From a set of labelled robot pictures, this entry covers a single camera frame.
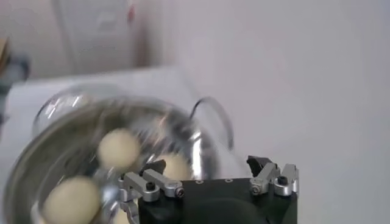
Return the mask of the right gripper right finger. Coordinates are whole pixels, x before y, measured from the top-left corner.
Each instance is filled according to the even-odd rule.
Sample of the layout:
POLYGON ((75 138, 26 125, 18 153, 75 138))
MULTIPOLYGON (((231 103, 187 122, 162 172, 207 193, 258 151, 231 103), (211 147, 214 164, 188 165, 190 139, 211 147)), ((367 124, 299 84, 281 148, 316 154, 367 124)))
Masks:
POLYGON ((273 192, 281 197, 299 195, 299 170, 294 164, 286 164, 282 170, 269 158, 248 156, 246 161, 252 172, 249 180, 252 195, 273 192))

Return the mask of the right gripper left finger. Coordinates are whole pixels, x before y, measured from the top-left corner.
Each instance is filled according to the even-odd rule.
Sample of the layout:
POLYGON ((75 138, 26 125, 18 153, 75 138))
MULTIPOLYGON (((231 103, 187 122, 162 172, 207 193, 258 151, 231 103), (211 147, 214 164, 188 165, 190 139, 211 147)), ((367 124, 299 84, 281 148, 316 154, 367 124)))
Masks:
POLYGON ((181 181, 172 180, 162 174, 166 167, 164 160, 147 164, 139 173, 127 172, 118 179, 119 198, 123 202, 142 198, 146 202, 160 199, 160 192, 165 197, 183 198, 185 190, 181 181))

